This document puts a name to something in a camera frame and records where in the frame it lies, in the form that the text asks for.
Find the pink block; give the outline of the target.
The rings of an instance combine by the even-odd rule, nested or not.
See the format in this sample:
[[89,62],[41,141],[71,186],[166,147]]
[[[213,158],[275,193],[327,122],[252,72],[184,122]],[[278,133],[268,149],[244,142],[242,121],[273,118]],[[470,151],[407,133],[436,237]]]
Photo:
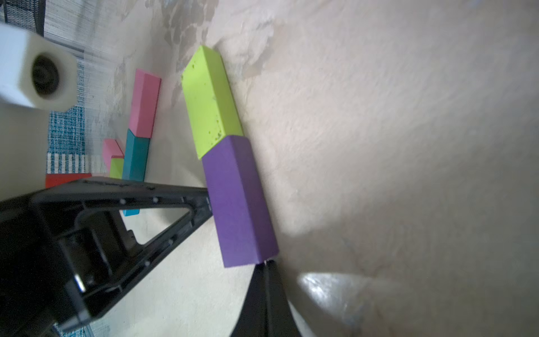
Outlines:
[[103,141],[102,158],[107,170],[110,170],[112,159],[124,158],[124,153],[115,139],[106,138]]
[[152,137],[160,87],[160,77],[140,68],[136,70],[129,130],[139,138]]

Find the teal long block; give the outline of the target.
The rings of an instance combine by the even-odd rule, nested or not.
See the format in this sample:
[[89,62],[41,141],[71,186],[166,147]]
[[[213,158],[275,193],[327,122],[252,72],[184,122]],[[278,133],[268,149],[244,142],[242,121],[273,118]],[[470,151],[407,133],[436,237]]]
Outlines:
[[150,139],[137,137],[129,129],[126,137],[124,167],[122,178],[128,181],[143,182],[147,167]]

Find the lime green block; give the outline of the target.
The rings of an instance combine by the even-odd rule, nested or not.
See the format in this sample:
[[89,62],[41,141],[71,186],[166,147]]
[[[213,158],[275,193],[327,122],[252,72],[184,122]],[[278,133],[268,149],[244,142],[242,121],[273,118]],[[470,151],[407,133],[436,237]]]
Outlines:
[[243,136],[237,107],[219,52],[200,46],[181,76],[197,158],[227,136]]
[[122,179],[124,169],[123,158],[112,158],[109,166],[109,177],[114,179]]

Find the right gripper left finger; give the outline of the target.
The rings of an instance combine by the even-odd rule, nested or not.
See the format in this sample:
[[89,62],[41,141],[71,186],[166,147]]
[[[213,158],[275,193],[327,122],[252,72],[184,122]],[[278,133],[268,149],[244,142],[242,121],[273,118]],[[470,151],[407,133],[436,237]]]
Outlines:
[[[123,210],[184,209],[140,244]],[[205,188],[92,177],[1,201],[1,335],[101,318],[212,215]]]

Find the purple block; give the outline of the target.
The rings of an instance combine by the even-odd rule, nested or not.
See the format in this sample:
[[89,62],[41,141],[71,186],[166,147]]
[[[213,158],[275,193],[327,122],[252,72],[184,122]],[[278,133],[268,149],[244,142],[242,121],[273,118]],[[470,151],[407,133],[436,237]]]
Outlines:
[[249,139],[225,137],[202,157],[202,164],[223,265],[256,265],[278,255]]

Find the teal small block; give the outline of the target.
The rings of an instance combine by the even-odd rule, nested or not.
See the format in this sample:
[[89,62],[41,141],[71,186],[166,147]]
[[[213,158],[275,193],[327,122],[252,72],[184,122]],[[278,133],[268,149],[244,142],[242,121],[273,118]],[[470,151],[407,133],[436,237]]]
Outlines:
[[127,209],[122,211],[124,216],[135,216],[140,213],[139,209]]

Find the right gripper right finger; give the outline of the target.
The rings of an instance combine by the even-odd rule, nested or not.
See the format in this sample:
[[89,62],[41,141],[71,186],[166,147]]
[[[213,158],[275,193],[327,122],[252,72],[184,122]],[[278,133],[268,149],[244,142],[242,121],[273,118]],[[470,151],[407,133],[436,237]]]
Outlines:
[[255,266],[232,336],[299,336],[277,263]]

